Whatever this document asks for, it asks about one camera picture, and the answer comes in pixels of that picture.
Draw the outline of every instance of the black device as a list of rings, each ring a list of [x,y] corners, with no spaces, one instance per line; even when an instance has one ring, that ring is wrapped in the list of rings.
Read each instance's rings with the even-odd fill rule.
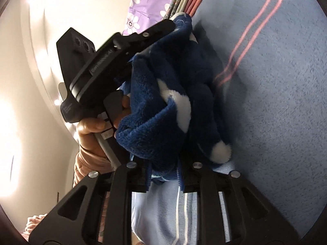
[[[104,118],[112,122],[110,114],[119,109],[112,110],[111,103],[119,101],[117,88],[131,76],[130,59],[174,27],[172,21],[164,20],[139,35],[123,37],[116,33],[97,52],[90,40],[69,29],[57,43],[68,92],[60,107],[65,121],[74,123],[84,117],[103,117],[105,113]],[[0,241],[17,245],[101,245],[97,241],[100,213],[105,195],[110,192],[102,244],[131,244],[131,193],[148,190],[151,163],[137,156],[130,161],[129,153],[113,137],[104,137],[102,143],[116,156],[115,172],[100,175],[93,171],[86,176],[33,230],[29,243],[1,208]],[[238,171],[228,175],[213,172],[196,158],[190,158],[186,150],[181,152],[179,170],[183,192],[197,192],[197,245],[327,244],[326,235],[322,235],[327,226],[326,207],[308,234],[299,240],[289,222]],[[228,215],[231,240],[227,243],[219,193],[223,193]]]

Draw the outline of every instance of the silver screw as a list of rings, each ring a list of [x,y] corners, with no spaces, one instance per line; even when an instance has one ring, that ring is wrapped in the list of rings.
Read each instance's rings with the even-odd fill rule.
[[[193,167],[196,168],[196,169],[200,169],[203,167],[202,163],[201,162],[194,162],[193,163]]]
[[[96,178],[97,176],[99,176],[99,172],[97,172],[97,171],[91,171],[90,173],[89,173],[89,177],[91,178],[91,179],[94,179],[94,178]]]
[[[126,166],[127,166],[128,168],[136,168],[137,164],[136,164],[135,162],[128,162],[128,163],[126,164]]]
[[[239,173],[237,170],[233,170],[231,172],[231,176],[232,176],[232,178],[237,179],[237,178],[239,178],[241,176],[241,173]]]

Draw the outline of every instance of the blue blanket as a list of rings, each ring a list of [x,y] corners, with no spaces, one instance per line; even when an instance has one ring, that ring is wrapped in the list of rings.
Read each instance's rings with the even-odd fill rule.
[[[162,180],[177,179],[183,147],[211,163],[225,163],[231,156],[214,111],[213,72],[192,34],[192,19],[181,13],[172,20],[174,32],[134,57],[124,89],[131,93],[132,114],[116,134],[132,155],[150,160],[152,177]]]

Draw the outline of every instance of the white spot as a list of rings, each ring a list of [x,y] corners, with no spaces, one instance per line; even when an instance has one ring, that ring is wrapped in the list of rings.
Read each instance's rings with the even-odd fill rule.
[[[190,40],[195,41],[197,43],[197,39],[196,39],[196,37],[194,36],[194,34],[192,32],[191,32],[191,35],[190,35]]]
[[[158,79],[158,86],[161,97],[168,104],[169,98],[172,98],[177,107],[177,124],[178,127],[187,133],[188,126],[191,120],[191,103],[186,95],[181,95],[175,90],[168,89],[167,85],[161,79]]]
[[[181,16],[181,15],[186,16],[186,13],[184,13],[184,12],[176,13],[170,18],[170,20],[174,21],[176,17]]]
[[[220,141],[212,148],[210,160],[214,163],[223,164],[231,158],[231,155],[231,145],[226,145],[223,141]]]

